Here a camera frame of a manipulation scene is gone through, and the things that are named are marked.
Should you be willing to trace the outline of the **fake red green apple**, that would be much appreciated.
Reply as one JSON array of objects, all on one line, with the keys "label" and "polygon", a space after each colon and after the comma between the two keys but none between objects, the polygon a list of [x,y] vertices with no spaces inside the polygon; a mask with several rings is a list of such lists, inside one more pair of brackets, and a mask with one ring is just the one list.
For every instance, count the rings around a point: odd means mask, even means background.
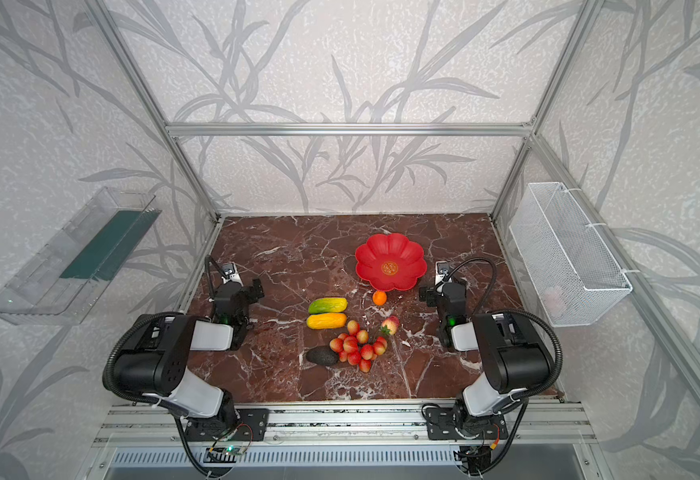
[{"label": "fake red green apple", "polygon": [[380,334],[383,336],[395,335],[400,327],[400,320],[396,316],[386,318],[380,326]]}]

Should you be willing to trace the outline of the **small fake orange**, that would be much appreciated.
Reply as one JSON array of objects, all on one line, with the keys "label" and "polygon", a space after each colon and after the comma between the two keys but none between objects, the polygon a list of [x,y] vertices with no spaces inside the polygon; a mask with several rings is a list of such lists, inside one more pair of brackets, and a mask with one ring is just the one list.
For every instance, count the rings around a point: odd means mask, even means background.
[{"label": "small fake orange", "polygon": [[377,306],[383,306],[387,303],[388,296],[384,291],[377,290],[372,295],[372,301]]}]

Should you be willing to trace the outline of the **green yellow fake mango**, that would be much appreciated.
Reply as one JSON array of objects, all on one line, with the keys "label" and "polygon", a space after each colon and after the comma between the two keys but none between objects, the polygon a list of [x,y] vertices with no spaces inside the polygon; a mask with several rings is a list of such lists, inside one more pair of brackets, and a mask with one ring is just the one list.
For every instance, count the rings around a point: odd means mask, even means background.
[{"label": "green yellow fake mango", "polygon": [[309,305],[310,315],[343,313],[348,307],[348,300],[342,297],[327,297],[314,300]]}]

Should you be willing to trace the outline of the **dark fake avocado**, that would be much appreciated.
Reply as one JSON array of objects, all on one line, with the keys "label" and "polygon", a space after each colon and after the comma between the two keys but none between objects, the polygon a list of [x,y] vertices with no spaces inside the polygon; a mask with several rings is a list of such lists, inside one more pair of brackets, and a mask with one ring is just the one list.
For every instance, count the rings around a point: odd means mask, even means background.
[{"label": "dark fake avocado", "polygon": [[329,346],[323,345],[307,350],[305,360],[316,365],[328,367],[339,362],[339,354]]}]

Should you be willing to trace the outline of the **fake red grape bunch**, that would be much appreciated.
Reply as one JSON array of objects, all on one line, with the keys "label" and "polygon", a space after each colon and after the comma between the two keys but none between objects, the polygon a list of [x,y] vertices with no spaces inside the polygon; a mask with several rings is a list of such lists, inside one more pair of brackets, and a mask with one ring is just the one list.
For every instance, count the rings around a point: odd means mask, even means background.
[{"label": "fake red grape bunch", "polygon": [[388,338],[380,334],[376,336],[364,329],[360,324],[351,320],[346,325],[347,332],[332,339],[328,346],[339,354],[339,361],[350,366],[358,367],[363,373],[369,373],[374,361],[383,355],[389,346]]}]

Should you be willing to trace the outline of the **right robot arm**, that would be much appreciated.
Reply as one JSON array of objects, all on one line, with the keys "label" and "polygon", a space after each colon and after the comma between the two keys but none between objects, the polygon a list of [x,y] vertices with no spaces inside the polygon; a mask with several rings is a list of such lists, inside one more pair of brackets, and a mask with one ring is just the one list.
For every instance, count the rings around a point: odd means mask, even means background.
[{"label": "right robot arm", "polygon": [[[467,283],[457,272],[470,264],[491,270],[478,305],[468,309]],[[435,264],[435,283],[419,289],[419,299],[438,314],[438,338],[447,349],[477,351],[483,373],[455,401],[458,420],[500,415],[553,386],[563,369],[563,349],[552,327],[521,309],[484,312],[498,276],[495,263],[475,257],[452,266]]]}]

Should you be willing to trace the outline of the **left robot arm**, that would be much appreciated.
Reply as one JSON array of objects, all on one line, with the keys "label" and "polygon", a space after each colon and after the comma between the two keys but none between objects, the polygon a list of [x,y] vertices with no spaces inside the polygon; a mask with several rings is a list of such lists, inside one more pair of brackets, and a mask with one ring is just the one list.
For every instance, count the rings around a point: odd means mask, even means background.
[{"label": "left robot arm", "polygon": [[193,351],[235,351],[251,330],[249,307],[264,297],[260,279],[231,280],[211,294],[212,315],[143,314],[116,342],[103,386],[121,399],[166,408],[178,418],[235,426],[232,395],[187,367]]}]

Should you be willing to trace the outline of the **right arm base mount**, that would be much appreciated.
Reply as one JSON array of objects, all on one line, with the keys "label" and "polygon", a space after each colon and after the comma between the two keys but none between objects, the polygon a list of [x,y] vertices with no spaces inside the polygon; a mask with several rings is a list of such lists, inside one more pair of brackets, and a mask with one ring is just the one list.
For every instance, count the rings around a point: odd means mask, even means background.
[{"label": "right arm base mount", "polygon": [[430,440],[478,440],[494,442],[509,437],[502,415],[472,416],[465,407],[424,404],[420,413]]}]

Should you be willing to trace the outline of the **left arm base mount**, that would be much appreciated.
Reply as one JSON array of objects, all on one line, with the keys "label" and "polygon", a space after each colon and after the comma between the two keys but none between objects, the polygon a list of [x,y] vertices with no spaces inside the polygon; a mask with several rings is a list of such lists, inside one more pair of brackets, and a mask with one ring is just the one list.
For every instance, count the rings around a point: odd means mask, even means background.
[{"label": "left arm base mount", "polygon": [[266,408],[237,409],[231,420],[189,418],[184,434],[189,442],[264,440],[270,411]]}]

